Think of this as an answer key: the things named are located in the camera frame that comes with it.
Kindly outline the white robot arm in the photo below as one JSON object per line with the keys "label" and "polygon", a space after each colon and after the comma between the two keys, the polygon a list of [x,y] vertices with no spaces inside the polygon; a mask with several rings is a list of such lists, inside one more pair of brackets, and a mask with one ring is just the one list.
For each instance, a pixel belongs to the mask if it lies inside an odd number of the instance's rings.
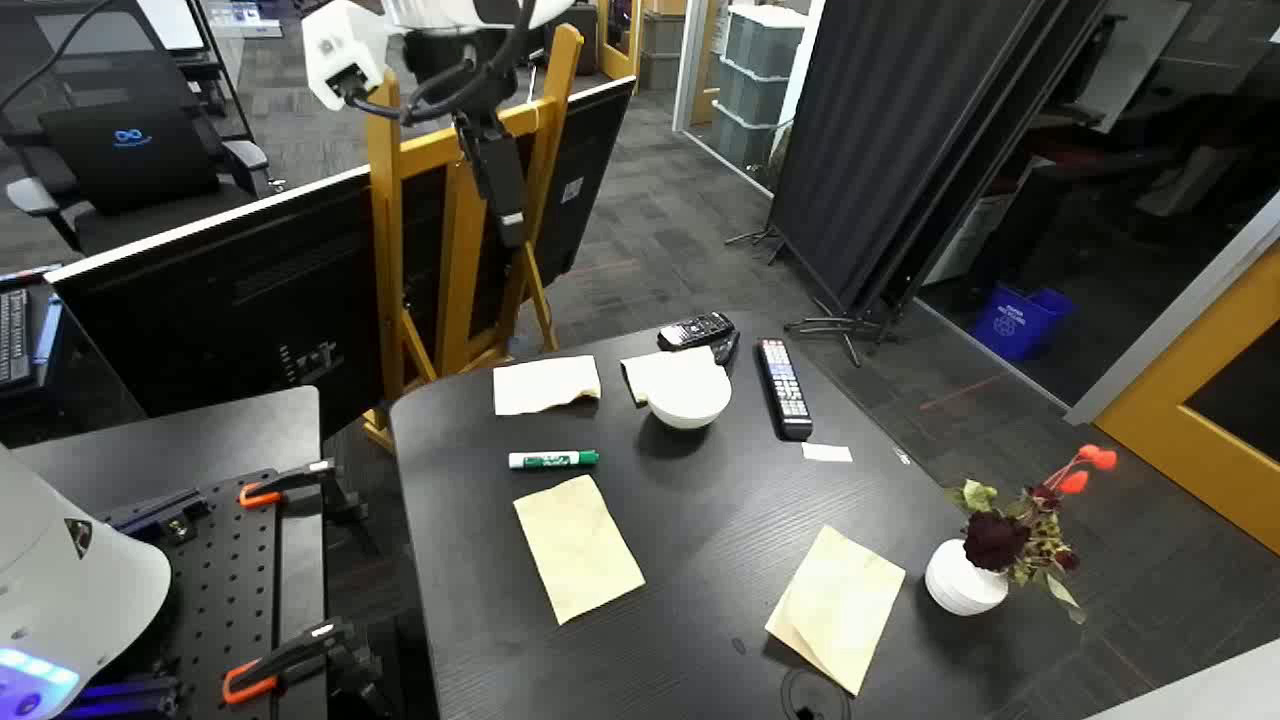
{"label": "white robot arm", "polygon": [[529,43],[575,0],[296,0],[306,93],[393,124],[451,116],[486,219],[522,239],[522,165],[500,118]]}

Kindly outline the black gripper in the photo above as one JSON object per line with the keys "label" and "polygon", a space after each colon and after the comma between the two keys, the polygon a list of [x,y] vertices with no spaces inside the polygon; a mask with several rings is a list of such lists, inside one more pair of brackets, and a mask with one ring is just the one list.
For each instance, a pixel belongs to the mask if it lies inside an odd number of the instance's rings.
{"label": "black gripper", "polygon": [[495,112],[461,112],[454,129],[486,219],[495,222],[500,244],[515,253],[522,244],[522,165],[515,139]]}

